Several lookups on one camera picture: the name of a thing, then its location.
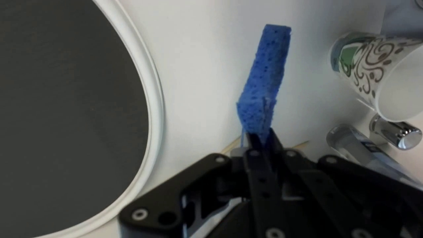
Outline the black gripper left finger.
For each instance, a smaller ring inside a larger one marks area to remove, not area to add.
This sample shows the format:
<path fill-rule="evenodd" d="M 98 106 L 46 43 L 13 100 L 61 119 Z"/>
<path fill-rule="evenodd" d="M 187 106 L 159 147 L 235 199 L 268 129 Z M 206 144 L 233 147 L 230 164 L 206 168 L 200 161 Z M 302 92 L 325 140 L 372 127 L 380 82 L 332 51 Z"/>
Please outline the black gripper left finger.
<path fill-rule="evenodd" d="M 258 238 L 283 238 L 278 207 L 278 186 L 268 165 L 264 147 L 254 133 L 247 133 L 249 149 L 243 161 L 249 177 L 250 199 Z"/>

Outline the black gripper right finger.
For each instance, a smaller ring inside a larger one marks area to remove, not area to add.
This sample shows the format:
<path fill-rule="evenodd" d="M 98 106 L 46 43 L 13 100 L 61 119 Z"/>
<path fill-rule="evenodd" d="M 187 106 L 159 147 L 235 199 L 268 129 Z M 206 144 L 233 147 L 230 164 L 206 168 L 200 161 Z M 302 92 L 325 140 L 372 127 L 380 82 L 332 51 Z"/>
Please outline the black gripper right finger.
<path fill-rule="evenodd" d="M 264 148 L 280 185 L 290 235 L 352 238 L 353 207 L 335 181 L 300 152 L 284 148 L 274 131 Z"/>

